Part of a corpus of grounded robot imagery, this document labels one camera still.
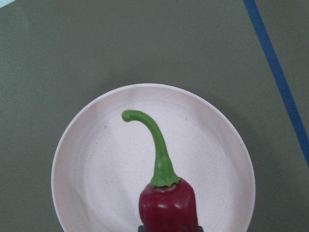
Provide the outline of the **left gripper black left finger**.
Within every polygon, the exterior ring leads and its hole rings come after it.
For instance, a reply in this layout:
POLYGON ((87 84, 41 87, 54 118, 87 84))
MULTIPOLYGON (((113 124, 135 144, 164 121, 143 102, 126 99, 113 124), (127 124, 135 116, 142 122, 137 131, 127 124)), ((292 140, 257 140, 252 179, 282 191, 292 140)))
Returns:
POLYGON ((147 232, 147 230, 146 230, 146 228, 145 228, 143 225, 140 225, 140 226, 138 227, 137 232, 147 232))

